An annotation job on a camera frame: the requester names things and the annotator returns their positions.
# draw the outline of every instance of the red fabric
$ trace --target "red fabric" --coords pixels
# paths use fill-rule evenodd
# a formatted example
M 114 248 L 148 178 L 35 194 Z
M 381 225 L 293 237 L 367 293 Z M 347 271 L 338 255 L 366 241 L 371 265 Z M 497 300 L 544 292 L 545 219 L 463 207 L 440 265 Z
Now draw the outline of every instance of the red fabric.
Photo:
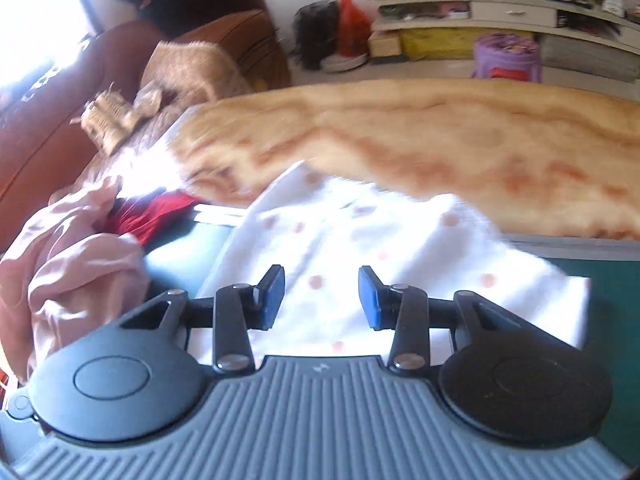
M 362 12 L 353 0 L 340 0 L 340 19 L 338 20 L 338 54 L 344 57 L 357 57 L 369 51 L 371 20 Z
M 143 247 L 169 224 L 184 215 L 199 200 L 181 191 L 155 193 L 126 200 L 107 218 L 104 232 L 131 233 Z
M 516 81 L 530 81 L 529 74 L 523 70 L 507 70 L 506 68 L 492 68 L 491 79 L 515 79 Z

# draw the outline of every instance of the purple stool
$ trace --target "purple stool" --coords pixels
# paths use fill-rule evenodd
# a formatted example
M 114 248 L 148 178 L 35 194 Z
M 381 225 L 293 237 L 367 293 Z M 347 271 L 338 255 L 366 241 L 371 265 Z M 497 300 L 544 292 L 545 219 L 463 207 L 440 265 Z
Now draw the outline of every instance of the purple stool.
M 476 70 L 472 77 L 542 82 L 538 44 L 508 32 L 481 36 L 474 44 Z

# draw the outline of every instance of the white shelf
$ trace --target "white shelf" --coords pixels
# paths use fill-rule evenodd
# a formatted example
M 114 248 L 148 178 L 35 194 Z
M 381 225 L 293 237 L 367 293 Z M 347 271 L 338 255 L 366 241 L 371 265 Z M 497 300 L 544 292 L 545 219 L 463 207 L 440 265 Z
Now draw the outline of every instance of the white shelf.
M 562 2 L 555 2 L 553 0 L 374 0 L 378 7 L 385 6 L 398 6 L 405 4 L 423 4 L 430 2 L 491 2 L 496 4 L 515 4 L 515 5 L 529 5 L 535 7 L 548 7 L 551 9 L 565 10 L 566 12 L 574 12 L 575 14 L 582 14 L 584 16 L 591 16 L 592 18 L 598 18 L 605 20 L 606 22 L 615 23 L 622 27 L 634 28 L 640 30 L 640 25 L 624 18 L 619 18 L 610 12 L 604 12 L 600 9 L 585 9 L 583 7 L 575 6 L 572 4 L 565 4 Z
M 555 36 L 564 36 L 566 38 L 574 38 L 576 40 L 590 41 L 591 43 L 599 43 L 606 46 L 612 46 L 620 50 L 631 52 L 640 56 L 640 49 L 620 43 L 616 40 L 608 40 L 599 36 L 592 36 L 580 30 L 570 28 L 557 27 L 541 27 L 539 25 L 527 25 L 525 23 L 510 22 L 489 22 L 487 20 L 450 20 L 447 18 L 415 18 L 413 20 L 392 20 L 389 18 L 379 17 L 372 25 L 372 30 L 402 30 L 408 28 L 466 28 L 466 27 L 485 27 L 485 28 L 508 28 L 511 30 L 526 30 L 529 32 L 537 32 L 539 34 L 553 34 Z

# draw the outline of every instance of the floor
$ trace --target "floor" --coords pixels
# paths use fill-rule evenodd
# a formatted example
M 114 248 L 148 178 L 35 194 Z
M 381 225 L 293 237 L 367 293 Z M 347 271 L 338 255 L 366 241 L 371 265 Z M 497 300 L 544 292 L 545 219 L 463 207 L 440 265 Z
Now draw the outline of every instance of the floor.
M 384 65 L 366 64 L 363 67 L 341 74 L 309 72 L 293 62 L 290 68 L 293 83 L 299 86 L 384 78 L 466 78 L 473 73 L 474 62 L 472 60 L 425 60 Z M 640 84 L 623 83 L 622 81 L 605 77 L 550 67 L 543 67 L 542 81 L 548 85 L 579 88 L 640 102 Z

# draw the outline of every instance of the red plastic bag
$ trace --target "red plastic bag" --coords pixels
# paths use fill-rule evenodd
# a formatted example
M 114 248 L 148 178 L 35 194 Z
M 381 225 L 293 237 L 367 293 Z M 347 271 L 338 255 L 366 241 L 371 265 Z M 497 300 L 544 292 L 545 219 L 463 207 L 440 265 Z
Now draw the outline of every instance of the red plastic bag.
M 353 0 L 340 0 L 338 22 L 338 54 L 344 57 L 362 56 L 369 51 L 371 21 Z

